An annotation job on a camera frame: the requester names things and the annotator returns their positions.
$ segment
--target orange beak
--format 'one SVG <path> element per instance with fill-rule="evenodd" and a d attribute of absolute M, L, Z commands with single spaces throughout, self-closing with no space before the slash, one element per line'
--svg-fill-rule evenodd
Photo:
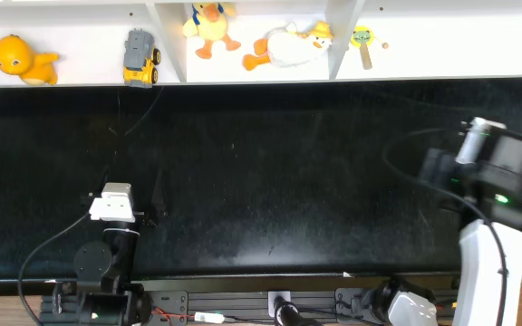
<path fill-rule="evenodd" d="M 218 20 L 218 16 L 220 15 L 220 12 L 218 11 L 218 5 L 217 4 L 210 4 L 205 7 L 204 11 L 205 17 L 210 22 L 216 22 Z"/>

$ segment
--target black table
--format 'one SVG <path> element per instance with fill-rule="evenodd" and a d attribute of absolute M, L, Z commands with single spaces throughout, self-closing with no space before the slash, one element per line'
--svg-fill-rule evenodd
<path fill-rule="evenodd" d="M 457 217 L 391 175 L 382 146 L 473 116 L 522 132 L 513 79 L 167 87 L 123 137 L 159 90 L 0 90 L 0 279 L 83 213 L 80 195 L 107 164 L 137 202 L 150 200 L 159 169 L 165 176 L 169 217 L 142 230 L 137 279 L 457 272 Z M 392 159 L 415 173 L 429 145 L 460 142 L 420 139 Z M 79 225 L 26 277 L 73 275 L 75 251 L 101 237 L 100 223 Z"/>

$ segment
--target black wheel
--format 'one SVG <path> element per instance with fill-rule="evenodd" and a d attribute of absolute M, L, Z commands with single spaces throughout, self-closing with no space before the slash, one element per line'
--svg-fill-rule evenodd
<path fill-rule="evenodd" d="M 157 48 L 154 48 L 152 52 L 152 62 L 154 62 L 155 65 L 159 65 L 160 63 L 160 50 Z"/>
<path fill-rule="evenodd" d="M 152 83 L 156 83 L 159 81 L 159 71 L 156 69 L 152 69 Z"/>

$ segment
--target white plush duck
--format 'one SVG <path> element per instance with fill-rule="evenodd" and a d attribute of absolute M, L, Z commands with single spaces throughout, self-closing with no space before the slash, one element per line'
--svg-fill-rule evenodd
<path fill-rule="evenodd" d="M 297 32 L 291 23 L 285 29 L 277 28 L 267 38 L 255 42 L 255 54 L 243 58 L 243 65 L 248 71 L 258 65 L 272 63 L 277 67 L 293 67 L 315 60 L 327 52 L 334 36 L 326 22 L 318 22 L 308 34 Z"/>

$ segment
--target wooden handle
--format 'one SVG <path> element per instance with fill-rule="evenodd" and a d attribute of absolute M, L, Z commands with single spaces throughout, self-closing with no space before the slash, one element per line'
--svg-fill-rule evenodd
<path fill-rule="evenodd" d="M 360 45 L 360 54 L 362 55 L 362 65 L 365 70 L 372 68 L 372 59 L 370 58 L 370 51 L 368 51 L 368 44 L 362 43 Z"/>

